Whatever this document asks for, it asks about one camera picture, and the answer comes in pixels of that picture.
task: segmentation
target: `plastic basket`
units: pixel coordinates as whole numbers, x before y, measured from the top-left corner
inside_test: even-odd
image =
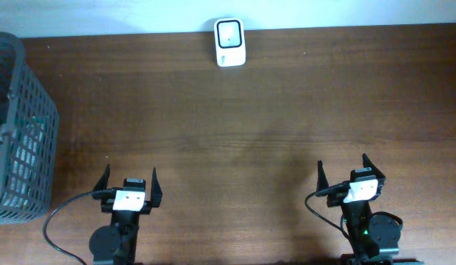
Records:
[[[57,108],[25,63],[22,42],[0,32],[0,224],[48,211],[58,121]]]

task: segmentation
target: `brown tabletop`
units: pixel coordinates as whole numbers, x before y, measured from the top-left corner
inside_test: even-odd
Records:
[[[366,152],[386,175],[373,211],[405,223],[401,258],[456,264],[456,24],[246,32],[246,65],[219,68],[210,33],[26,39],[27,62],[60,113],[51,206],[150,180],[161,208],[140,218],[145,264],[272,264],[352,250],[312,215],[316,161],[329,183]],[[311,205],[336,223],[340,208]],[[0,226],[0,264],[76,264],[44,218]],[[49,225],[92,264],[110,223],[90,198]]]

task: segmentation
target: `wood surface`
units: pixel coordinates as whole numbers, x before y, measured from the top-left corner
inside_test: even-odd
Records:
[[[210,33],[25,39],[60,113],[52,208],[92,189],[150,180],[161,208],[140,219],[145,264],[274,264],[352,250],[304,206],[316,161],[330,184],[366,152],[387,176],[373,211],[405,223],[401,258],[456,264],[456,24],[246,32],[246,65],[219,68]],[[339,223],[325,198],[311,205]],[[44,218],[0,226],[0,264],[76,264]],[[110,223],[90,198],[49,225],[92,256]]]

